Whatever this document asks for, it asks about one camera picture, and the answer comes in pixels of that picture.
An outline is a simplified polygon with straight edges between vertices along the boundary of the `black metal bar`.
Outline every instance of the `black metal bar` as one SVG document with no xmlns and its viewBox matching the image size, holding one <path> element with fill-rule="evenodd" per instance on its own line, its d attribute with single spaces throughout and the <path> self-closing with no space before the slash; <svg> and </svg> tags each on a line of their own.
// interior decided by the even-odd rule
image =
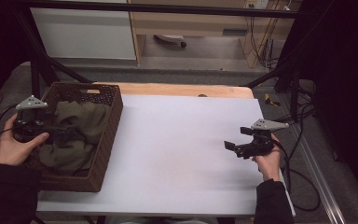
<svg viewBox="0 0 358 224">
<path fill-rule="evenodd" d="M 33 221 L 36 222 L 37 224 L 46 224 L 46 222 L 44 222 L 42 219 L 40 219 L 37 216 L 34 217 Z"/>
<path fill-rule="evenodd" d="M 219 224 L 235 224 L 235 217 L 217 217 Z"/>
<path fill-rule="evenodd" d="M 83 218 L 84 218 L 89 224 L 95 224 L 95 222 L 91 219 L 91 217 L 83 216 Z"/>
<path fill-rule="evenodd" d="M 288 66 L 287 65 L 283 65 L 279 68 L 276 68 L 275 70 L 273 71 L 270 71 L 269 73 L 265 74 L 264 76 L 262 77 L 259 77 L 251 82 L 249 82 L 248 84 L 245 84 L 245 85 L 240 85 L 240 87 L 247 87 L 247 88 L 254 88 L 258 85 L 260 85 L 261 83 L 269 80 L 270 78 L 272 77 L 278 77 L 282 74 L 282 72 L 284 72 L 285 70 L 287 70 Z"/>
<path fill-rule="evenodd" d="M 314 16 L 314 14 L 310 12 L 298 12 L 298 11 L 291 11 L 291 10 L 246 9 L 246 8 L 230 8 L 230 7 L 191 7 L 191 6 L 96 3 L 96 2 L 73 2 L 73 1 L 51 1 L 51 0 L 16 0 L 15 2 L 24 7 L 77 9 L 77 10 L 158 12 L 158 13 L 180 13 L 180 14 L 221 15 L 221 16 L 286 18 L 286 19 L 310 18 Z"/>
<path fill-rule="evenodd" d="M 6 5 L 6 7 L 10 7 L 9 10 L 13 12 L 14 17 L 18 21 L 22 31 L 25 33 L 28 44 L 30 45 L 31 49 L 31 56 L 33 57 L 34 61 L 37 61 L 37 67 L 39 74 L 43 77 L 43 79 L 47 82 L 48 85 L 51 85 L 54 81 L 59 81 L 57 78 L 54 70 L 51 68 L 49 64 L 46 62 L 46 52 L 40 46 L 39 41 L 34 35 L 34 31 L 30 27 L 30 24 L 24 17 L 24 14 L 19 8 L 16 8 L 13 5 Z"/>
<path fill-rule="evenodd" d="M 94 81 L 91 81 L 85 77 L 82 77 L 81 75 L 79 75 L 78 73 L 72 71 L 71 69 L 67 68 L 65 65 L 55 61 L 53 58 L 46 56 L 46 60 L 53 65 L 54 67 L 56 67 L 57 69 L 61 70 L 62 72 L 64 72 L 66 75 L 76 79 L 79 82 L 83 82 L 83 83 L 92 83 Z"/>
<path fill-rule="evenodd" d="M 106 221 L 106 216 L 98 216 L 97 224 L 104 224 Z"/>
</svg>

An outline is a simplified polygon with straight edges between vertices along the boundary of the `brown woven basket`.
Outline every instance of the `brown woven basket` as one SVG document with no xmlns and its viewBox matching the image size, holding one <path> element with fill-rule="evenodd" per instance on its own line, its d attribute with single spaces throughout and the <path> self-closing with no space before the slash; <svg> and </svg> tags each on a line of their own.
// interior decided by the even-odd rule
<svg viewBox="0 0 358 224">
<path fill-rule="evenodd" d="M 48 111 L 54 112 L 60 101 L 92 102 L 111 106 L 109 119 L 105 124 L 100 142 L 96 147 L 91 167 L 88 171 L 75 176 L 56 175 L 54 171 L 40 162 L 37 151 L 29 158 L 27 165 L 41 170 L 40 189 L 98 192 L 103 184 L 104 174 L 109 162 L 117 126 L 120 121 L 123 102 L 120 88 L 100 84 L 61 83 L 51 85 L 48 94 L 43 98 L 48 103 Z"/>
</svg>

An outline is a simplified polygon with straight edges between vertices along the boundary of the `black jacket sleeve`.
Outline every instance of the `black jacket sleeve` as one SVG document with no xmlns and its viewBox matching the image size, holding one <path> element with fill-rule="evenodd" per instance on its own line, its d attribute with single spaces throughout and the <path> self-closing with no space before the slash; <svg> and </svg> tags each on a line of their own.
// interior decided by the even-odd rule
<svg viewBox="0 0 358 224">
<path fill-rule="evenodd" d="M 0 164 L 0 223 L 32 221 L 40 176 L 33 169 Z"/>
<path fill-rule="evenodd" d="M 255 224 L 294 223 L 284 185 L 273 179 L 257 186 Z"/>
</svg>

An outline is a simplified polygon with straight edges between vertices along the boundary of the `white cabinet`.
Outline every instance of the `white cabinet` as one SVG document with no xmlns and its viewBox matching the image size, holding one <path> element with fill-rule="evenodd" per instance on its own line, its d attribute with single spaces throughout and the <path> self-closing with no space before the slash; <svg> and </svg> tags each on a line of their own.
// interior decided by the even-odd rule
<svg viewBox="0 0 358 224">
<path fill-rule="evenodd" d="M 127 3 L 126 0 L 93 2 Z M 51 57 L 136 59 L 128 12 L 49 8 L 31 10 Z"/>
</svg>

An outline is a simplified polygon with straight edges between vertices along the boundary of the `dark green cloth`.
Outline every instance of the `dark green cloth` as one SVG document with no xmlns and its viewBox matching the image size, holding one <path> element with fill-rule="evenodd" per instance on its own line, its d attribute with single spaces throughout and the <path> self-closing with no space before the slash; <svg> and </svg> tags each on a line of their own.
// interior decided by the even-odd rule
<svg viewBox="0 0 358 224">
<path fill-rule="evenodd" d="M 104 126 L 109 118 L 109 105 L 86 102 L 58 102 L 56 125 L 75 125 L 76 133 L 68 141 L 55 141 L 53 145 L 44 145 L 39 151 L 40 160 L 54 168 L 61 175 L 89 169 Z"/>
</svg>

